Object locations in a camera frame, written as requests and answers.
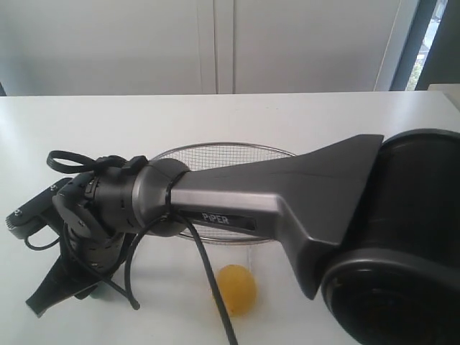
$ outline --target black cylinder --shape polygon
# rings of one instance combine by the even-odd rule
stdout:
[[[460,134],[382,145],[323,296],[361,344],[459,342]]]

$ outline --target yellow lemon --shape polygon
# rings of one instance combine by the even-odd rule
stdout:
[[[217,285],[230,316],[241,316],[252,309],[257,286],[251,272],[238,264],[229,264],[219,271]]]

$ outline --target white wall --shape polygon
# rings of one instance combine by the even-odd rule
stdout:
[[[387,90],[417,3],[2,0],[0,81],[9,95]]]

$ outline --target metal mesh strainer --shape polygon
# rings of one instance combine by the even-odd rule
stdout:
[[[290,152],[273,147],[240,142],[209,142],[195,144],[176,149],[170,149],[156,156],[154,160],[161,158],[174,158],[184,162],[192,171],[226,167],[263,160],[275,160],[294,156]],[[196,226],[201,239],[213,244],[256,244],[267,241],[256,236],[238,234],[224,231],[211,226]],[[179,236],[193,239],[188,230]]]

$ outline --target white table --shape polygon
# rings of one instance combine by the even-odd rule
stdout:
[[[460,132],[460,113],[439,92],[0,98],[0,219],[61,177],[45,164],[50,150],[153,157],[184,144],[240,141],[300,154],[359,133],[423,127]],[[39,320],[24,301],[58,248],[32,252],[3,223],[0,230],[0,344],[226,344],[193,242],[149,237],[139,246],[132,272],[139,311],[106,288]],[[48,229],[35,241],[53,238]],[[247,263],[246,248],[208,250],[215,269]],[[356,343],[320,294],[313,302],[303,296],[279,244],[255,246],[251,258],[259,300],[234,320],[241,345]]]

